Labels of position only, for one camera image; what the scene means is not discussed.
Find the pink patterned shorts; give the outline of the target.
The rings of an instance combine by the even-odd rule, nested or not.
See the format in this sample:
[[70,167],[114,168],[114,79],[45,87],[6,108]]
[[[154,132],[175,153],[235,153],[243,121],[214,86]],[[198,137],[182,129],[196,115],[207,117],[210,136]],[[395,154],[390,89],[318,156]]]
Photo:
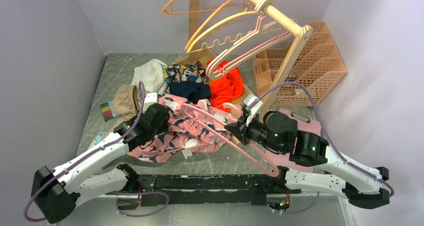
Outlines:
[[128,153],[129,156],[141,161],[164,163],[172,155],[185,149],[190,150],[192,153],[214,153],[225,142],[221,137],[216,136],[205,128],[204,124],[226,139],[230,139],[232,136],[217,121],[210,120],[197,111],[188,109],[184,113],[181,109],[181,104],[187,103],[211,114],[224,124],[228,123],[232,115],[229,112],[213,107],[207,99],[201,99],[194,104],[184,97],[165,94],[158,99],[158,103],[167,107],[170,114],[168,132],[156,136],[154,140],[144,145],[137,146]]

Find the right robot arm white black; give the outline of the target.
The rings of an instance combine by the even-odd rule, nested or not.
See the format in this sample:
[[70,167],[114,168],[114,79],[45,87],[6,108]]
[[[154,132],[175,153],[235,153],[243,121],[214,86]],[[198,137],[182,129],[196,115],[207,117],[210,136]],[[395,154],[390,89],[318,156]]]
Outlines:
[[324,174],[302,172],[272,164],[270,187],[276,193],[306,189],[346,198],[356,207],[375,209],[390,203],[391,193],[383,187],[389,178],[387,168],[355,165],[338,154],[323,137],[298,129],[298,122],[279,111],[269,111],[260,122],[248,122],[246,115],[225,125],[242,144],[260,144],[273,154],[288,155],[289,161],[314,167]]

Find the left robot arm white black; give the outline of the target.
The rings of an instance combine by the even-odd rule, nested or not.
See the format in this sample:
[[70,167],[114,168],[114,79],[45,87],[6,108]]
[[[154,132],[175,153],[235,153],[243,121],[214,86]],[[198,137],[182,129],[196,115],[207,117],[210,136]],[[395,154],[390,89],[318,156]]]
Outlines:
[[24,209],[35,203],[44,215],[41,220],[57,223],[81,204],[107,193],[141,193],[139,176],[128,164],[95,175],[103,166],[146,144],[168,129],[168,109],[158,103],[148,106],[129,121],[121,123],[103,141],[71,161],[49,169],[39,168],[33,177],[31,199]]

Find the navy blue shorts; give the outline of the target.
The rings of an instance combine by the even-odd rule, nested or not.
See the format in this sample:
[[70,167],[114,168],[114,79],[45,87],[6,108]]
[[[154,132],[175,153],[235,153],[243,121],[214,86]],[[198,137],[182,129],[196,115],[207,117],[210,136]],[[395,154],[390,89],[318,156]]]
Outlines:
[[195,81],[172,82],[169,84],[169,93],[186,98],[194,104],[197,104],[199,100],[209,100],[212,97],[209,85]]

